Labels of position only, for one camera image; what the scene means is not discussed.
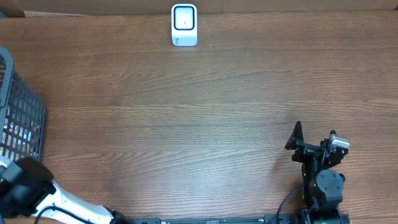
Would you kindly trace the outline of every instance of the plastic crate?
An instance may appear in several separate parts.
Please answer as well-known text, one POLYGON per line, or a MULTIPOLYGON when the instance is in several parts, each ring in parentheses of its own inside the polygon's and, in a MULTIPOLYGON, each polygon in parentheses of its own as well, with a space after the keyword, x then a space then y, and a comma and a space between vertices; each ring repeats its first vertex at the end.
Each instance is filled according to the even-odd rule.
POLYGON ((14 71, 10 52, 0 47, 0 153, 13 161, 43 157, 46 125, 44 102, 14 71))

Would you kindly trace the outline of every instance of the wooden table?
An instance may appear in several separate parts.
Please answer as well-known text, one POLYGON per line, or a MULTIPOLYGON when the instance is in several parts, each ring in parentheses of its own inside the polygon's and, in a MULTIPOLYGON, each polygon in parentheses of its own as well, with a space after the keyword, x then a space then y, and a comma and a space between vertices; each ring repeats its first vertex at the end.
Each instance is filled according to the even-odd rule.
POLYGON ((168 15, 1 19, 0 30, 48 108, 44 164, 89 202, 129 217, 275 213, 302 181, 284 149, 301 120, 309 143, 331 129, 351 141, 335 167, 342 212, 396 223, 396 12, 200 15, 187 48, 172 46, 168 15))

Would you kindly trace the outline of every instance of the gray plastic basket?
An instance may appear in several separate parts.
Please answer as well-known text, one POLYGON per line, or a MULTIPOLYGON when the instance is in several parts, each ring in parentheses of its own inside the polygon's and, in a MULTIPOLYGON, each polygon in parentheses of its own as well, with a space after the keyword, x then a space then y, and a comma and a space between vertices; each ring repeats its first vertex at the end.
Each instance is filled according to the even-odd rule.
POLYGON ((0 46, 0 153, 13 161, 42 160, 46 110, 42 100, 14 71, 10 52, 0 46))

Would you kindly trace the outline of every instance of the wood grain surface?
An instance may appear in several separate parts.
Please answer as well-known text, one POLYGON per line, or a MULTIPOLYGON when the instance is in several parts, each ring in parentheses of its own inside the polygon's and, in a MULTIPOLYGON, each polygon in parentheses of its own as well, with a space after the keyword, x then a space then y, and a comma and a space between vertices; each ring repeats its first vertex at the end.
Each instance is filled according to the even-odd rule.
POLYGON ((351 141, 335 167, 342 212, 396 223, 396 12, 201 15, 187 48, 172 46, 169 16, 5 19, 0 30, 48 108, 44 164, 89 202, 134 218, 275 213, 302 181, 284 149, 301 120, 306 142, 331 129, 351 141))

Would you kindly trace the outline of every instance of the basket handle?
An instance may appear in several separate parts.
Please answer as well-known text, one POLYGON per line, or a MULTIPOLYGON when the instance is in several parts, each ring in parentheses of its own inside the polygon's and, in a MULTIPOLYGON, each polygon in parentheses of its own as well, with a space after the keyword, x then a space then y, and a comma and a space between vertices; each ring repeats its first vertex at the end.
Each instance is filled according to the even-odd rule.
POLYGON ((12 59, 10 51, 5 47, 0 46, 0 55, 6 62, 6 72, 2 81, 2 87, 0 91, 0 108, 7 106, 9 91, 11 87, 12 75, 14 73, 14 61, 12 59))

